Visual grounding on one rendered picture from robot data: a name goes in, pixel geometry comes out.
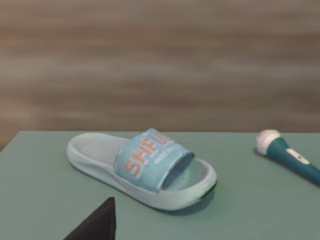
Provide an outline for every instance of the wooden floor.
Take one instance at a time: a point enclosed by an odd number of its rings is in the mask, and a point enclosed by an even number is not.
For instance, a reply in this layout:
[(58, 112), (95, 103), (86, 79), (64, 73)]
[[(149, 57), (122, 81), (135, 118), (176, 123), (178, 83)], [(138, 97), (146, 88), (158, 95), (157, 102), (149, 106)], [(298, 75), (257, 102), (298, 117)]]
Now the wooden floor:
[(320, 131), (320, 2), (0, 0), (20, 130)]

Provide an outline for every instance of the toy microphone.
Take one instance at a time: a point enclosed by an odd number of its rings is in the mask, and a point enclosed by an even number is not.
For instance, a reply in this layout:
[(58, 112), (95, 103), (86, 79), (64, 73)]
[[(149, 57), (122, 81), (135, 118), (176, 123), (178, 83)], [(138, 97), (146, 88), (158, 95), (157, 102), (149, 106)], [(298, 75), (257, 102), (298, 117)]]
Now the toy microphone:
[(290, 148), (278, 131), (263, 130), (260, 132), (256, 138), (256, 149), (260, 154), (282, 162), (306, 179), (320, 185), (320, 170)]

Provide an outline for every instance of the green tabletop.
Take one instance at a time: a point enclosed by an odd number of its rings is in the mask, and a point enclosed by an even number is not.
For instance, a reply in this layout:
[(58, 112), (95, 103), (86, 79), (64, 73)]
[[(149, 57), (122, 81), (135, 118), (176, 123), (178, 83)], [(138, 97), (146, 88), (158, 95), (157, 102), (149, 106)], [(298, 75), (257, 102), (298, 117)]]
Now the green tabletop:
[[(218, 174), (210, 202), (167, 214), (75, 170), (82, 132), (20, 132), (0, 154), (0, 240), (62, 240), (115, 197), (118, 240), (319, 240), (320, 188), (253, 153), (255, 133), (168, 132)], [(131, 138), (134, 132), (109, 132)], [(320, 166), (320, 134), (283, 134)]]

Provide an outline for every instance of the black object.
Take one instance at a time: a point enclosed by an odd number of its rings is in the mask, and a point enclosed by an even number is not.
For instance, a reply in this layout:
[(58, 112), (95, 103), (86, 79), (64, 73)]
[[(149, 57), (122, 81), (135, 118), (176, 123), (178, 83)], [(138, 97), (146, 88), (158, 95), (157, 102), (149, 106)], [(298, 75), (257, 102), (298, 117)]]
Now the black object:
[(115, 240), (115, 198), (108, 198), (77, 226), (64, 240)]

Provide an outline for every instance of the white microphone head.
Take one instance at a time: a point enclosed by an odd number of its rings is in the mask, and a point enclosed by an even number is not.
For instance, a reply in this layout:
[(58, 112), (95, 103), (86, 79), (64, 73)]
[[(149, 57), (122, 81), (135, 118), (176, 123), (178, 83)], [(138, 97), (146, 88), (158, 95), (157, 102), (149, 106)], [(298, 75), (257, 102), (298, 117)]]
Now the white microphone head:
[(267, 155), (269, 145), (281, 135), (277, 130), (267, 129), (261, 131), (256, 137), (256, 149), (262, 155)]

